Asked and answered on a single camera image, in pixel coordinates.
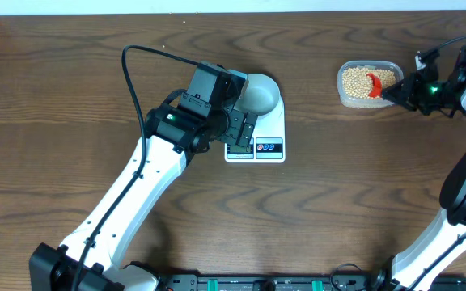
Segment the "label on scale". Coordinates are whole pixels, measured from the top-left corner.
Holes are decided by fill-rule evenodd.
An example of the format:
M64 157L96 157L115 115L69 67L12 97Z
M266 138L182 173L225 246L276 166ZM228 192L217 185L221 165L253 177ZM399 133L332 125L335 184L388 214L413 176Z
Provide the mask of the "label on scale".
M227 158L229 159L254 159L255 152L253 141L251 138L249 145L247 147L242 147L240 145L228 145L227 146Z
M282 159L283 138L280 137L257 137L256 138L257 159Z

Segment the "digital scale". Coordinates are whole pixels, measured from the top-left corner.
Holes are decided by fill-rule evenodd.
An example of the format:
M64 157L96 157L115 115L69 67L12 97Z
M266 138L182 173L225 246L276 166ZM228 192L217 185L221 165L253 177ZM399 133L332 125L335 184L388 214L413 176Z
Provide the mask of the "digital scale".
M249 74L248 87L235 109L256 113L255 129L247 147L225 145L226 162L285 161L285 106L276 82L263 74Z

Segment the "wooden table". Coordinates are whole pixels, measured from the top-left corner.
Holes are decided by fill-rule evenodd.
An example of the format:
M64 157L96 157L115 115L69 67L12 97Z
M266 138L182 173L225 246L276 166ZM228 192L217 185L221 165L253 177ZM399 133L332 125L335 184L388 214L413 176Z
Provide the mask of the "wooden table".
M146 44L275 77L287 160L234 165L223 145L195 157L125 257L166 272L317 274L376 269L436 214L466 150L466 119L343 107L350 60L414 70L417 50L466 34L466 12L0 17L0 289L29 289L28 259L89 214L139 136L121 49ZM443 51L451 70L462 44ZM132 53L143 111L194 68ZM447 272L466 275L466 252Z

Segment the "plastic container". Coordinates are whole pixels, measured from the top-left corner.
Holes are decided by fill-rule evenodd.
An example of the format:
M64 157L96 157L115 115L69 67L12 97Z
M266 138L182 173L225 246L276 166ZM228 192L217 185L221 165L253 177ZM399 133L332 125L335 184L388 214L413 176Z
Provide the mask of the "plastic container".
M339 69L339 73L337 73L337 90L339 91L339 96L341 97L341 103L350 108L384 108L393 105L393 102L384 99L362 99L346 94L345 89L343 88L343 72L349 68L357 67L392 70L397 82L404 78L404 74L402 73L400 67L390 61L349 61L345 63Z

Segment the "green connector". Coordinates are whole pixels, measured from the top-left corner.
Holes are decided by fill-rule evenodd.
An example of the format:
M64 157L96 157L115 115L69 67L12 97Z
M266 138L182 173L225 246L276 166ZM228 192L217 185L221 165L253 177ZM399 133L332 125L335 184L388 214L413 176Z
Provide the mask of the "green connector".
M218 291L218 280L208 280L208 291Z
M312 291L323 291L323 281L322 280L312 281Z

